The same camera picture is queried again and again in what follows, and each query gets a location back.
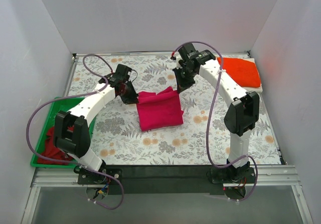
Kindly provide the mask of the magenta pink t-shirt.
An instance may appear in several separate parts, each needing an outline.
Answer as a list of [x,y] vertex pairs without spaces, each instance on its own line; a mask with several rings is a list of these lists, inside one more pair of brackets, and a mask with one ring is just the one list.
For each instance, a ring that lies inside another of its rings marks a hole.
[[172,87],[159,93],[140,92],[136,108],[143,132],[184,123],[180,97]]

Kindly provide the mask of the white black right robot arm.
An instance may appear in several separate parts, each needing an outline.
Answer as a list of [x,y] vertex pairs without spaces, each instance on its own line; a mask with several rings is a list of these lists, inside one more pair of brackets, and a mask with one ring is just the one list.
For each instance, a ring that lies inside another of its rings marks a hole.
[[258,93],[248,92],[234,81],[223,68],[223,57],[216,58],[212,53],[214,50],[211,47],[209,50],[198,51],[193,41],[179,45],[174,50],[179,56],[171,55],[171,59],[176,61],[173,72],[178,93],[195,84],[194,78],[198,75],[214,87],[213,98],[220,95],[227,105],[224,124],[230,132],[230,153],[225,167],[229,167],[228,179],[236,183],[245,177],[243,166],[250,159],[249,137],[259,119],[260,98]]

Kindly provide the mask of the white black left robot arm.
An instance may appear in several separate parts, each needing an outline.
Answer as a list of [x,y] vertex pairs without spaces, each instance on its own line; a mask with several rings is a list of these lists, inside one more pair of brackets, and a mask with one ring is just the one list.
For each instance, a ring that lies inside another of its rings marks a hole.
[[118,64],[114,73],[101,78],[95,86],[93,95],[85,97],[68,111],[60,111],[55,117],[53,144],[79,164],[91,169],[89,177],[94,183],[106,180],[107,172],[95,152],[91,149],[89,126],[107,103],[120,96],[124,104],[138,103],[130,75],[133,69]]

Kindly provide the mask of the floral patterned table mat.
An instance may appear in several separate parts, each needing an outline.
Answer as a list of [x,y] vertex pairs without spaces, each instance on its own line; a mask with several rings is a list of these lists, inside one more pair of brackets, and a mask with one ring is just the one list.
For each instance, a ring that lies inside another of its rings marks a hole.
[[[118,64],[131,67],[136,92],[158,93],[175,87],[175,63],[168,54],[79,57],[70,95],[90,92]],[[208,165],[225,164],[230,153],[230,134],[224,124],[227,105],[214,96],[214,88],[196,76],[196,83],[180,94],[184,123],[176,127],[142,132],[136,106],[120,98],[109,102],[97,115],[92,150],[111,165]]]

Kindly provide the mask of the folded orange t-shirt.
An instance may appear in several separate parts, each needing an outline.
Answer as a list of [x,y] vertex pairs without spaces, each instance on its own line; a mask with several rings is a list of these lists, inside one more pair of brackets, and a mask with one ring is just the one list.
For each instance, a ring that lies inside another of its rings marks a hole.
[[223,69],[241,87],[260,88],[261,79],[254,58],[223,58]]

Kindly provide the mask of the green plastic tray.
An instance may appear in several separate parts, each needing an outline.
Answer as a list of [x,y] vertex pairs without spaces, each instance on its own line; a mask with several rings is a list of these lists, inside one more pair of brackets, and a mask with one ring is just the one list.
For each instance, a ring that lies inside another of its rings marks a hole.
[[[35,147],[35,151],[39,154],[41,154],[44,151],[45,145],[44,140],[46,138],[46,133],[48,129],[54,126],[55,123],[55,116],[59,111],[68,111],[69,109],[75,107],[77,104],[79,104],[83,100],[82,97],[76,97],[76,98],[70,98],[65,100],[60,100],[52,103],[50,105],[49,110],[47,111],[47,118],[45,120],[45,123],[43,125],[42,131],[40,133],[40,136],[38,138],[37,145]],[[73,169],[75,167],[74,164],[68,164],[68,165],[45,165],[45,164],[38,164],[38,156],[33,155],[31,158],[30,165],[32,167],[36,168],[63,168],[63,169]]]

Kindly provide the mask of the folded cream t-shirt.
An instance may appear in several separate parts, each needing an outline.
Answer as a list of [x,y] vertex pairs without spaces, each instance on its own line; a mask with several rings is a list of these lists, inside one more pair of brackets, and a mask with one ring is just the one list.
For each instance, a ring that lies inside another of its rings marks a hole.
[[[248,58],[248,59],[246,59],[246,60],[249,61],[249,62],[252,62],[252,63],[254,63],[254,65],[256,65],[254,58]],[[249,92],[253,92],[253,91],[255,91],[255,92],[257,92],[257,93],[262,93],[262,92],[263,92],[262,85],[260,85],[258,88],[246,87],[245,89],[246,89],[247,91],[249,91]]]

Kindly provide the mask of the dark red t-shirt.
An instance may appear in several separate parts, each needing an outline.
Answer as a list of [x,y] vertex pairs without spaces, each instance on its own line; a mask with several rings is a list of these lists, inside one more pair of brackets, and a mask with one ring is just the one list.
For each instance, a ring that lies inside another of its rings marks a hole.
[[[51,127],[48,129],[46,133],[46,138],[44,140],[44,151],[41,153],[41,155],[56,159],[56,160],[63,160],[63,161],[72,161],[73,158],[67,155],[66,153],[62,152],[60,149],[54,146],[54,127]],[[61,163],[57,161],[51,161],[51,160],[45,160],[43,158],[38,158],[37,160],[38,164],[45,164],[45,165],[68,165],[67,163]]]

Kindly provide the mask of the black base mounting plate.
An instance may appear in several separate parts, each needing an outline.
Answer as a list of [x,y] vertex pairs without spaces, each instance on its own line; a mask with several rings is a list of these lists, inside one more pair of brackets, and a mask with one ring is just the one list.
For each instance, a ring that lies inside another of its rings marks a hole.
[[232,170],[218,169],[210,165],[115,165],[103,168],[104,177],[84,168],[75,167],[80,185],[102,185],[110,195],[121,194],[171,194],[209,193],[223,195],[224,184],[244,190],[253,184],[255,172],[252,167],[242,174]]

